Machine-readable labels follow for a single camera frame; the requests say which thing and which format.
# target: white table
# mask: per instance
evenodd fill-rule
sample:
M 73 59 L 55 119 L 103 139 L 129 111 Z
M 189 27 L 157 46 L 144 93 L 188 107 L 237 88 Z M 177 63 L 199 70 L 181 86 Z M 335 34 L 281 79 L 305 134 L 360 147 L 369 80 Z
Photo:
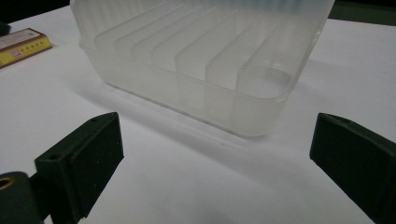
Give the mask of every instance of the white table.
M 274 131 L 243 139 L 104 84 L 69 7 L 11 25 L 54 48 L 0 70 L 0 173 L 120 113 L 125 159 L 81 223 L 372 223 L 308 153 L 318 112 L 396 141 L 395 27 L 328 20 Z

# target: black object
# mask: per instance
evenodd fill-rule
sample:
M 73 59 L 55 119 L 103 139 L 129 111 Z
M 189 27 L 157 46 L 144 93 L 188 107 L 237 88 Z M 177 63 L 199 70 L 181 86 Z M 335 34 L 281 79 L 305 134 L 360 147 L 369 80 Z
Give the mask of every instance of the black object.
M 11 27 L 5 23 L 0 22 L 0 36 L 8 35 Z
M 78 223 L 123 159 L 117 113 L 90 119 L 35 159 L 37 173 L 0 175 L 0 223 Z
M 396 223 L 396 144 L 360 126 L 319 114 L 310 158 L 375 223 Z

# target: yellow box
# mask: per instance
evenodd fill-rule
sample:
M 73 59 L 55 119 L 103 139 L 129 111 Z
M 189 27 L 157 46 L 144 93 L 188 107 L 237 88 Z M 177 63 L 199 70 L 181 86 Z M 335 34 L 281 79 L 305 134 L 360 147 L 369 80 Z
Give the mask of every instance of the yellow box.
M 0 68 L 51 48 L 52 45 L 47 36 L 33 29 L 2 36 L 0 37 Z

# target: plastic container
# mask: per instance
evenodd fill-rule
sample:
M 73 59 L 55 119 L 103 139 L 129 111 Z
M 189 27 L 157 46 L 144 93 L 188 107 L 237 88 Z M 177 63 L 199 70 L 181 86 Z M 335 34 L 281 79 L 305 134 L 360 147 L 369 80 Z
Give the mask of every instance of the plastic container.
M 243 136 L 269 133 L 334 0 L 72 0 L 104 82 Z

